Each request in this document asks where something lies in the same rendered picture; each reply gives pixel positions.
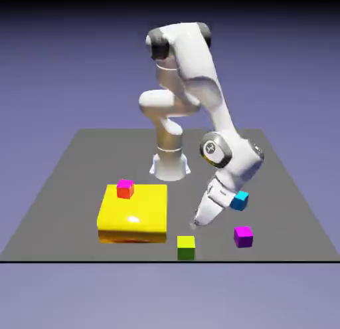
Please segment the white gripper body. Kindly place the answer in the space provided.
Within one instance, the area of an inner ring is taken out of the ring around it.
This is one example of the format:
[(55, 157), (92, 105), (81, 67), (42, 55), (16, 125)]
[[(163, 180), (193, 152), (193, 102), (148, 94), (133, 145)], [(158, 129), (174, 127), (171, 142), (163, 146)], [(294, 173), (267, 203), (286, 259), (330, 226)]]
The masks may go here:
[(211, 223), (226, 208), (226, 197), (205, 193), (194, 217), (194, 224), (204, 226)]

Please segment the small yellow-green cube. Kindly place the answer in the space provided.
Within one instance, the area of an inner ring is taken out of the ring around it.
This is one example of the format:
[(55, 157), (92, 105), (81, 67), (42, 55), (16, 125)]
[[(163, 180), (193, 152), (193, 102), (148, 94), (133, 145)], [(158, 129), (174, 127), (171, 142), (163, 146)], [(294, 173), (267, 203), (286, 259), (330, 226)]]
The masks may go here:
[(193, 235), (179, 235), (177, 237), (177, 259), (180, 261), (195, 260), (195, 237)]

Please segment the small cyan cube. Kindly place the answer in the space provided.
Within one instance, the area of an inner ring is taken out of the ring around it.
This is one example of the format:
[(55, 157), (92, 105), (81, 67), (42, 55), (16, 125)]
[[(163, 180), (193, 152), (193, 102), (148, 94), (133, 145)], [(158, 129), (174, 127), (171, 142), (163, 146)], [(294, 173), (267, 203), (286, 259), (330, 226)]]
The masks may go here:
[(248, 204), (249, 193), (245, 191), (239, 191), (230, 203), (230, 208), (243, 211)]

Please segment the small magenta cube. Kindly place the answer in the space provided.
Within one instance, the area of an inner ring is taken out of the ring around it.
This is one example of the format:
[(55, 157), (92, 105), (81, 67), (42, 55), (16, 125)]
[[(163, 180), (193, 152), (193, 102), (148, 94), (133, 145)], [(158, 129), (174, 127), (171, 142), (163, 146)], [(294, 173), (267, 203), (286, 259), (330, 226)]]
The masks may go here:
[(254, 235), (249, 226), (234, 228), (234, 242), (238, 248), (252, 247)]

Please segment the small red cube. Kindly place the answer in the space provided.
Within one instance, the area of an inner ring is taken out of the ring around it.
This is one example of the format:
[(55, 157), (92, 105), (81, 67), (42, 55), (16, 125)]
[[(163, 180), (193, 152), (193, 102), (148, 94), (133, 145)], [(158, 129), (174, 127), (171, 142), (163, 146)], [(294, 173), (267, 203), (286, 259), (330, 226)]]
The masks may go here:
[(121, 199), (130, 199), (134, 194), (134, 181), (130, 179), (119, 180), (116, 186), (117, 197)]

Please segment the large yellow box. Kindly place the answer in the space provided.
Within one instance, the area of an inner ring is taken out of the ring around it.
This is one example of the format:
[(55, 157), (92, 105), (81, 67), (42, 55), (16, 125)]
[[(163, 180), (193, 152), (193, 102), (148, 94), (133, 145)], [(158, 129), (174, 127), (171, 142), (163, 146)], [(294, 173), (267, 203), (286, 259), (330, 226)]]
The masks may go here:
[(137, 184), (129, 199), (119, 198), (117, 186), (106, 186), (97, 217), (101, 243), (165, 243), (167, 186)]

